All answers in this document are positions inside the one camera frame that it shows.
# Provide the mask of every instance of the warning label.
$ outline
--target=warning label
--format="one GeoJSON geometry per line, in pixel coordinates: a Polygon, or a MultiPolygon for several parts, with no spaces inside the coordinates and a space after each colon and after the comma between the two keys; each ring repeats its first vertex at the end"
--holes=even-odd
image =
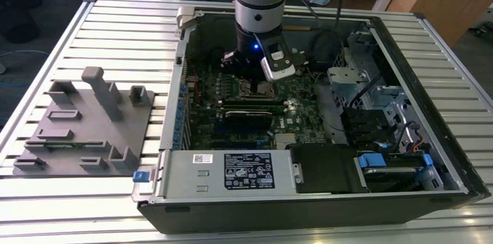
{"type": "Polygon", "coordinates": [[[225,153],[224,187],[228,190],[275,188],[269,153],[225,153]]]}

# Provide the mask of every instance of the motherboard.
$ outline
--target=motherboard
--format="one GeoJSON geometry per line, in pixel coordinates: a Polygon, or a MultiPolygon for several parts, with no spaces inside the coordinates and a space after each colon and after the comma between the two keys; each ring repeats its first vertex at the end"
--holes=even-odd
{"type": "Polygon", "coordinates": [[[188,70],[190,149],[284,149],[295,142],[327,142],[307,73],[252,83],[210,65],[188,70]]]}

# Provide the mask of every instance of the blue latch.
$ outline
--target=blue latch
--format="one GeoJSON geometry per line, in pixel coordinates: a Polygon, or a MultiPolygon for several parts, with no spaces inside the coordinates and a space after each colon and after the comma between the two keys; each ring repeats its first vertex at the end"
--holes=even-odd
{"type": "Polygon", "coordinates": [[[380,153],[364,153],[361,156],[357,156],[357,163],[360,168],[385,166],[383,155],[380,153]]]}
{"type": "Polygon", "coordinates": [[[423,161],[424,161],[426,166],[432,165],[432,159],[431,159],[431,156],[427,153],[423,154],[423,161]]]}
{"type": "Polygon", "coordinates": [[[149,182],[150,172],[134,171],[132,176],[133,182],[149,182]]]}

